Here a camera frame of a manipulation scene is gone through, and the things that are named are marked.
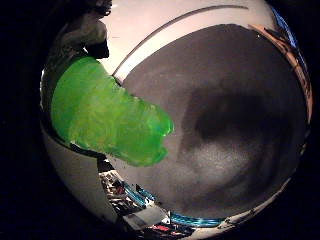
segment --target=green translucent object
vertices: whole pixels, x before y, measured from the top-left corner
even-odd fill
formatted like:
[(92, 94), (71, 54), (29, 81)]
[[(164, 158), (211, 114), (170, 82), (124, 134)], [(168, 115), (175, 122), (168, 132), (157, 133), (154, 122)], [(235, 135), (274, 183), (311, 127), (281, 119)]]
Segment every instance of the green translucent object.
[(166, 112), (130, 95), (89, 56), (62, 74), (50, 113), (54, 129), (66, 142), (134, 166), (161, 161), (167, 154), (163, 138), (173, 131)]

